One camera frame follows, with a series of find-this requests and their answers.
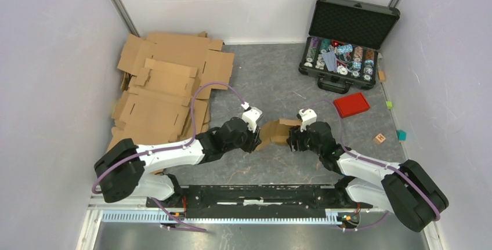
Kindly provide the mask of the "brown cardboard box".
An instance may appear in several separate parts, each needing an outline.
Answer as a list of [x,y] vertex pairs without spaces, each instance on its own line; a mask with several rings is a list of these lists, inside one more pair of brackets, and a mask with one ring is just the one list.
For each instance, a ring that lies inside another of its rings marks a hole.
[[298,119],[278,119],[264,124],[259,132],[261,143],[255,151],[259,151],[270,144],[287,145],[290,129],[301,125]]

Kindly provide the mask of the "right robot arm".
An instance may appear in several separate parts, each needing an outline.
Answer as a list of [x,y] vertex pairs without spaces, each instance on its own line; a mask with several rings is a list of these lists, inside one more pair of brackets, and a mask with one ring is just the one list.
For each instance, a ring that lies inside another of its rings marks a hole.
[[342,208],[369,204],[394,214],[408,229],[422,231],[438,221],[450,203],[423,167],[413,160],[385,162],[358,153],[335,141],[326,122],[289,129],[292,151],[317,154],[325,169],[342,175],[335,201]]

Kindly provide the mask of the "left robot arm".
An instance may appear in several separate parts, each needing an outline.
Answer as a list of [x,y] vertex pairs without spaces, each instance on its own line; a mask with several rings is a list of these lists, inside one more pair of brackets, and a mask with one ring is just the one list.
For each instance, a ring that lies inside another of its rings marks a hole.
[[182,142],[146,146],[122,139],[95,163],[93,193],[102,194],[106,203],[129,196],[153,197],[175,208],[182,202],[176,177],[157,176],[155,171],[214,162],[236,149],[251,153],[261,143],[259,132],[257,123],[233,117],[221,127]]

